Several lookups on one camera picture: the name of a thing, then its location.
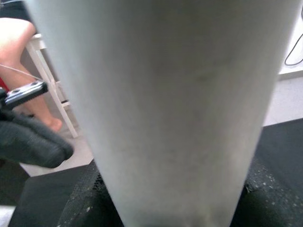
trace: white chair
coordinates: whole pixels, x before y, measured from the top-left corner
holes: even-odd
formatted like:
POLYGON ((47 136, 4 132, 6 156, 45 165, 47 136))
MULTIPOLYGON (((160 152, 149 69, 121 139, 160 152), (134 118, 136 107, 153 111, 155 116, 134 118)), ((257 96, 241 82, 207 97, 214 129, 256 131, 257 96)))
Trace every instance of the white chair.
POLYGON ((38 72, 40 73, 42 79, 48 83, 48 90, 57 105, 60 114, 63 117, 67 127, 69 128, 72 136, 76 138, 78 133, 76 132, 65 108, 70 105, 69 101, 64 100, 64 95, 61 92, 60 82, 56 81, 50 71, 41 50, 45 49, 46 46, 42 40, 41 34, 36 34, 28 42, 26 49, 33 60, 38 72))

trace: black cable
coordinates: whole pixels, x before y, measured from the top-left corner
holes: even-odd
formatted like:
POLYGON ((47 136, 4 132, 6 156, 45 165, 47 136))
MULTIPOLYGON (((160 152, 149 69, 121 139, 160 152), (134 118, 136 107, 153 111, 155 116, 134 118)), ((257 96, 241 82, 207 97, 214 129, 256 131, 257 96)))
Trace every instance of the black cable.
MULTIPOLYGON (((303 6, 302 6, 302 9, 301 9, 301 19, 303 20, 303 6)), ((286 65, 286 66, 294 66, 294 65, 298 65, 301 62, 303 62, 303 58, 302 58, 300 61, 298 61, 298 62, 296 62, 294 64, 288 64, 288 63, 286 63, 286 61, 288 60, 289 56, 292 54, 292 52, 294 51, 295 47, 297 46, 298 42, 300 41, 300 39, 302 37, 303 37, 303 34, 298 38, 297 42, 295 42, 295 45, 293 46, 292 50, 289 52, 289 54, 285 58, 284 65, 286 65)))

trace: black mesh fabric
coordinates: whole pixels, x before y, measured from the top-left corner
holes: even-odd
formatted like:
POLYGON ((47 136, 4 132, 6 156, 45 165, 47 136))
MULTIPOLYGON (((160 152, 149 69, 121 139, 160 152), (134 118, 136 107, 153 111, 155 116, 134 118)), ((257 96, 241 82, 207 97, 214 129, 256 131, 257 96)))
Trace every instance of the black mesh fabric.
POLYGON ((75 185, 57 227, 123 227, 94 161, 75 185))

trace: wire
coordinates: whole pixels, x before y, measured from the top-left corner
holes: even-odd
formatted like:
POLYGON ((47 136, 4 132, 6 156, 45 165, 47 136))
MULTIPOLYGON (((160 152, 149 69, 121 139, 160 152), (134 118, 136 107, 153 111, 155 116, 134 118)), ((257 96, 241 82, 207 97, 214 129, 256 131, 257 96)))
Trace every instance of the wire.
POLYGON ((12 68, 12 67, 10 67, 10 66, 6 66, 6 65, 2 65, 2 64, 0 64, 0 66, 2 66, 2 67, 4 67, 4 68, 7 68, 7 69, 10 69, 10 70, 14 70, 14 71, 16 71, 16 72, 23 73, 23 74, 28 75, 28 76, 30 76, 30 77, 33 77, 33 78, 35 78, 35 79, 37 79, 37 80, 41 80, 40 78, 35 77, 35 76, 33 76, 32 74, 29 74, 29 73, 27 73, 27 72, 24 72, 24 71, 15 69, 15 68, 12 68))
MULTIPOLYGON (((302 9, 301 9, 301 19, 303 20, 303 6, 302 6, 302 9)), ((294 51, 295 47, 297 46, 298 42, 301 40, 302 37, 303 37, 303 34, 298 38, 297 42, 295 42, 295 45, 293 46, 292 50, 289 52, 289 54, 285 58, 284 65, 286 65, 286 66, 294 66, 294 65, 298 65, 301 62, 303 62, 303 58, 302 58, 301 60, 299 60, 298 62, 293 63, 293 64, 286 63, 287 60, 288 60, 288 58, 289 58, 289 56, 292 54, 292 52, 294 51)))

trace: red object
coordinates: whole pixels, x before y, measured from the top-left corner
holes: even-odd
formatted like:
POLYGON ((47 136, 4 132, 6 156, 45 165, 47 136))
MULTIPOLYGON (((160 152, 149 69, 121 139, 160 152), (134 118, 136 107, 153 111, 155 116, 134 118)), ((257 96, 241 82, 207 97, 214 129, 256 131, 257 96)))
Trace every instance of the red object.
POLYGON ((9 88, 5 85, 5 83, 1 78, 0 78, 0 87, 3 87, 6 91, 9 91, 9 88))

